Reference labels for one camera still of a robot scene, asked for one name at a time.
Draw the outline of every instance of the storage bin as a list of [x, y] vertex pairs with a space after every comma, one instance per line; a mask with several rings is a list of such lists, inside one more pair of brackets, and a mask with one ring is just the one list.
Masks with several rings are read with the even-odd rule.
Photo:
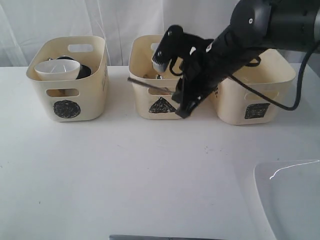
[[[282, 103], [296, 72], [274, 49], [267, 50], [260, 57], [259, 66], [245, 66], [234, 73], [234, 76], [270, 99]], [[231, 125], [267, 123], [272, 121], [278, 112], [277, 106], [229, 78], [218, 85], [210, 99], [218, 117]]]
[[[133, 42], [129, 59], [130, 77], [156, 87], [168, 88], [174, 91], [179, 77], [172, 75], [169, 68], [166, 72], [156, 72], [151, 61], [154, 54], [151, 45], [160, 43], [162, 37], [162, 35], [146, 35], [137, 38]], [[181, 61], [181, 59], [178, 59], [173, 68], [176, 73], [181, 72], [179, 69]], [[155, 79], [157, 74], [161, 75], [164, 79]], [[181, 118], [175, 114], [179, 104], [171, 99], [172, 95], [137, 84], [132, 85], [135, 108], [141, 117], [145, 119]]]
[[[91, 69], [91, 75], [75, 80], [42, 81], [38, 63], [48, 58], [70, 56]], [[68, 36], [45, 43], [30, 63], [27, 77], [47, 115], [57, 122], [85, 121], [100, 116], [105, 109], [108, 68], [105, 40], [98, 36]]]

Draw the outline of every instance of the robotic arm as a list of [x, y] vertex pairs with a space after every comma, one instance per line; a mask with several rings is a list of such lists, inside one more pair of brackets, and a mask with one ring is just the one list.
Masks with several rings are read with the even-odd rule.
[[[319, 45], [320, 0], [240, 0], [230, 25], [215, 40], [184, 33], [178, 25], [169, 27], [152, 63], [158, 72], [169, 66], [172, 74], [181, 76], [172, 99], [180, 104], [176, 114], [187, 118], [225, 78], [239, 81], [232, 74], [243, 66], [254, 66], [251, 61], [259, 61], [259, 55], [267, 49], [309, 51], [308, 60]], [[178, 57], [183, 59], [181, 73], [173, 71]], [[297, 100], [293, 107], [283, 108], [296, 109], [298, 94]]]

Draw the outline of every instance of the white bowl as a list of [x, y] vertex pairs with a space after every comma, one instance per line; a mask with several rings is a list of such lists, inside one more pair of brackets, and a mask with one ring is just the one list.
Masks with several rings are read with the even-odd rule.
[[34, 67], [42, 81], [75, 80], [80, 71], [80, 63], [69, 59], [43, 61]]

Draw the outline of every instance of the black cable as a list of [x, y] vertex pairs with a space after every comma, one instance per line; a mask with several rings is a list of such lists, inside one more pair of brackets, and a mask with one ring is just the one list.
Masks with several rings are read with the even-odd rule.
[[254, 90], [253, 88], [249, 87], [248, 85], [244, 84], [242, 81], [240, 81], [239, 79], [237, 79], [235, 76], [233, 76], [232, 74], [229, 75], [229, 77], [235, 81], [237, 84], [241, 85], [242, 87], [244, 87], [245, 89], [249, 90], [250, 92], [258, 95], [260, 98], [268, 101], [269, 103], [276, 105], [277, 107], [287, 110], [287, 111], [294, 111], [298, 108], [299, 104], [300, 104], [300, 100], [301, 100], [301, 91], [302, 91], [302, 81], [304, 79], [304, 74], [305, 74], [305, 70], [306, 70], [306, 66], [307, 63], [311, 57], [311, 55], [316, 51], [316, 49], [320, 46], [320, 41], [316, 42], [316, 44], [310, 48], [310, 50], [305, 54], [300, 69], [299, 69], [299, 74], [298, 74], [298, 80], [297, 80], [297, 84], [296, 84], [296, 97], [295, 97], [295, 102], [293, 106], [285, 106], [282, 105], [281, 103], [274, 101], [272, 99], [270, 99], [269, 97], [263, 95], [262, 93]]

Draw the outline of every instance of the white table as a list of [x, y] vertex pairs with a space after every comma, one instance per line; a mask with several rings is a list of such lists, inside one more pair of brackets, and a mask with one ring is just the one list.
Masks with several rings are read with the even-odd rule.
[[2, 240], [267, 238], [254, 166], [320, 157], [320, 79], [310, 68], [297, 111], [250, 126], [220, 121], [209, 101], [185, 120], [143, 119], [126, 66], [108, 68], [101, 117], [58, 123], [26, 70], [0, 68]]

